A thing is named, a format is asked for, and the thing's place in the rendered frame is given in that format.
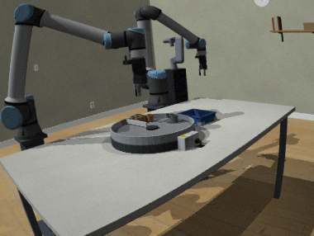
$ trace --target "table leg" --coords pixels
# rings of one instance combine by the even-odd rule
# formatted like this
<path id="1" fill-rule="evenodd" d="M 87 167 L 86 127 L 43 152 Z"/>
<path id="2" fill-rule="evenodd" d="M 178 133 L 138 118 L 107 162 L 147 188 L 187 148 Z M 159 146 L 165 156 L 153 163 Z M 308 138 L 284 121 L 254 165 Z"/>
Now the table leg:
<path id="1" fill-rule="evenodd" d="M 286 142 L 287 142 L 287 125 L 288 118 L 284 119 L 280 123 L 280 138 L 279 138 L 279 154 L 278 154 L 278 166 L 277 166 L 277 176 L 274 191 L 274 198 L 280 197 L 281 186 L 283 184 L 283 168 L 284 159 L 286 155 Z"/>
<path id="2" fill-rule="evenodd" d="M 31 208 L 31 205 L 28 203 L 28 201 L 25 199 L 25 197 L 20 193 L 18 190 L 18 194 L 21 197 L 21 203 L 23 204 L 24 211 L 26 213 L 26 216 L 28 218 L 28 221 L 31 224 L 31 229 L 33 230 L 33 233 L 35 236 L 42 236 L 42 233 L 40 231 L 40 227 L 37 223 L 37 219 L 35 217 L 34 211 Z"/>

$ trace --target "blue tray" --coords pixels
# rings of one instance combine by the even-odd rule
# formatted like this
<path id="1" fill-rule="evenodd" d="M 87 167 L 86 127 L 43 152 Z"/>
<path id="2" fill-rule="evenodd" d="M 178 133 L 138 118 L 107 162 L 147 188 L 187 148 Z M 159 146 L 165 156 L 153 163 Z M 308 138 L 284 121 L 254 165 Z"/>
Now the blue tray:
<path id="1" fill-rule="evenodd" d="M 212 122 L 216 118 L 215 111 L 199 110 L 194 108 L 179 112 L 179 114 L 192 117 L 194 119 L 194 124 L 199 126 Z"/>

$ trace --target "gray wall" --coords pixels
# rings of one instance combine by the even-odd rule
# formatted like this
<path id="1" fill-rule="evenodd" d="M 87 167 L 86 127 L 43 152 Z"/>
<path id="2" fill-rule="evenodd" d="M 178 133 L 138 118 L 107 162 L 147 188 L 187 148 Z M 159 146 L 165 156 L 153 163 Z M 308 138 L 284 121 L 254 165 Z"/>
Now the gray wall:
<path id="1" fill-rule="evenodd" d="M 302 30 L 314 22 L 314 2 L 270 0 L 258 7 L 254 0 L 150 0 L 195 35 L 207 40 L 207 76 L 198 76 L 196 50 L 185 50 L 179 65 L 188 74 L 189 98 L 210 97 L 257 101 L 297 108 L 314 114 L 314 54 L 312 33 L 287 33 L 284 42 L 270 33 L 271 18 L 280 16 L 284 30 Z M 156 68 L 168 68 L 174 48 L 162 41 L 176 36 L 153 21 Z"/>
<path id="2" fill-rule="evenodd" d="M 25 1 L 0 3 L 1 86 L 4 107 L 10 69 L 14 11 Z M 136 27 L 134 11 L 148 0 L 28 1 L 51 15 L 64 17 L 105 31 Z M 121 106 L 148 100 L 148 90 L 135 97 L 130 65 L 122 65 L 128 49 L 105 50 L 100 44 L 48 28 L 34 27 L 26 76 L 26 95 L 33 95 L 42 129 L 84 118 Z M 38 64 L 39 71 L 34 70 Z M 95 108 L 90 108 L 94 101 Z M 0 141 L 12 139 L 16 130 L 0 124 Z"/>

